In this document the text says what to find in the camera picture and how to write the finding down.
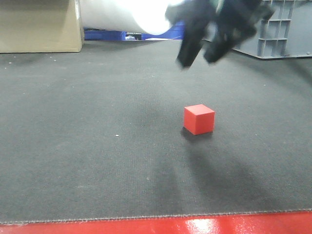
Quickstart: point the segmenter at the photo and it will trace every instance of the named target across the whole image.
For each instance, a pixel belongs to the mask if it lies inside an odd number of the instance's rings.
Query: red block
[[[184,127],[194,135],[212,132],[215,111],[203,104],[184,107]]]

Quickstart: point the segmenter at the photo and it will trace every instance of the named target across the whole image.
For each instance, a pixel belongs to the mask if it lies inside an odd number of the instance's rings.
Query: floor
[[[181,70],[179,43],[0,55],[0,223],[311,219],[312,60],[230,53]],[[195,104],[216,111],[213,133],[183,128]]]

